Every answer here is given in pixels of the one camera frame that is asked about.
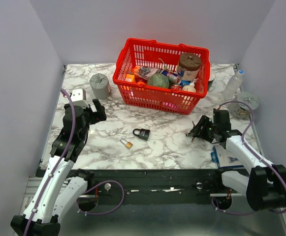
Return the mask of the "black padlock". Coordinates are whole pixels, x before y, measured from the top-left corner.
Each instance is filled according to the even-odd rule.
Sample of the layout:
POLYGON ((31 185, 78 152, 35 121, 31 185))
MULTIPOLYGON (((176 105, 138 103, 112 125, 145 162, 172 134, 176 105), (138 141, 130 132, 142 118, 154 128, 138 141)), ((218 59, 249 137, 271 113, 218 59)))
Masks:
POLYGON ((149 129, 134 129, 133 130, 133 135, 138 137, 141 140, 147 141, 149 139, 151 131, 149 129))

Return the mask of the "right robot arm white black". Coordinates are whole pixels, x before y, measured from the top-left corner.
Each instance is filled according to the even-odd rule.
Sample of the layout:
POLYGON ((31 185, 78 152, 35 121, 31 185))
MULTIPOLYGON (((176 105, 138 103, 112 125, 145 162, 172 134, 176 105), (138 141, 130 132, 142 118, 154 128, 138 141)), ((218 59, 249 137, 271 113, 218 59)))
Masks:
POLYGON ((229 112, 214 110, 213 117, 202 116, 188 136, 217 143, 229 151, 248 172, 224 171, 212 179, 212 188, 224 192, 231 188, 246 197, 253 211, 286 212, 286 168, 275 165, 246 142, 244 135, 232 129, 229 112))

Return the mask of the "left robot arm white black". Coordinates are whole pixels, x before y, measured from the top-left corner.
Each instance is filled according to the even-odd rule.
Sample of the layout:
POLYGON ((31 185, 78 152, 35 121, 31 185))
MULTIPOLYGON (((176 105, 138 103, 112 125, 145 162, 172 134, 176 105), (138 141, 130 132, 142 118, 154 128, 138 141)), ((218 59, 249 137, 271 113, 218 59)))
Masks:
POLYGON ((19 236, 57 236, 61 221, 77 198, 94 190, 93 174, 78 170, 66 188, 62 185, 83 150, 90 126, 106 120, 105 108, 93 100, 96 111, 83 100, 65 104, 63 127, 52 143, 43 179, 22 215, 15 215, 11 227, 19 236))

